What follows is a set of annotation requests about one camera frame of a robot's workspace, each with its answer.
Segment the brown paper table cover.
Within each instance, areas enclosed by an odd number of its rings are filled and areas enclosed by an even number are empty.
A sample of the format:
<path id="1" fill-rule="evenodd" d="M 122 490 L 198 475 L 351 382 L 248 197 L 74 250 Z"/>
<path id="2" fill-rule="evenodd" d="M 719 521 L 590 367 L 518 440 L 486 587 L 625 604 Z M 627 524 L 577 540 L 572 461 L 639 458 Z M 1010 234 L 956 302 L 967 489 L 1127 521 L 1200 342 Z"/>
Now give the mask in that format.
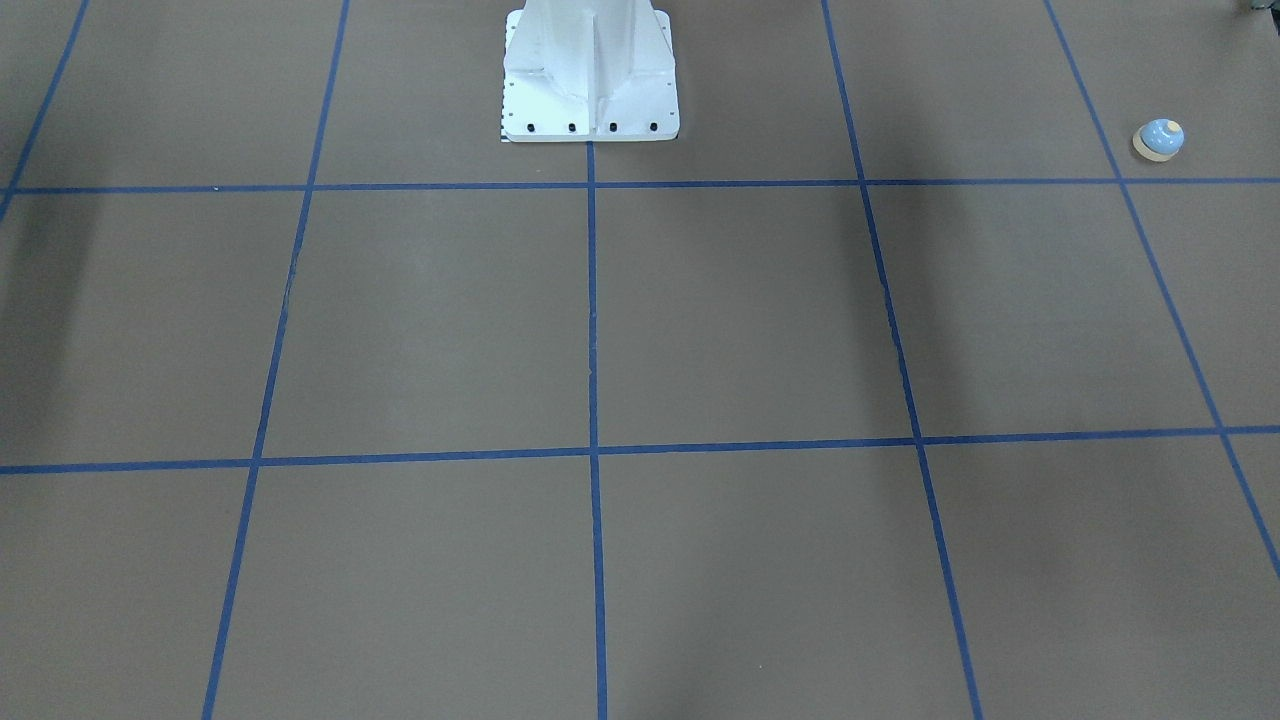
<path id="1" fill-rule="evenodd" d="M 1277 716 L 1274 15 L 660 8 L 3 4 L 5 719 Z"/>

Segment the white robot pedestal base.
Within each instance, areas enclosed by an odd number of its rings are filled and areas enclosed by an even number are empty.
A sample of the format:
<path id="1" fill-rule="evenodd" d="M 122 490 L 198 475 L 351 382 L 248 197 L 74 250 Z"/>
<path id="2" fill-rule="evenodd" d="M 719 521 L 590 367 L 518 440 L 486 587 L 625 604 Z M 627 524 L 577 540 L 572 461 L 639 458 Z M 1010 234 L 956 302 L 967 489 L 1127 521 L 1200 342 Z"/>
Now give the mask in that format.
<path id="1" fill-rule="evenodd" d="M 526 1 L 504 31 L 502 141 L 678 137 L 671 18 L 650 1 Z"/>

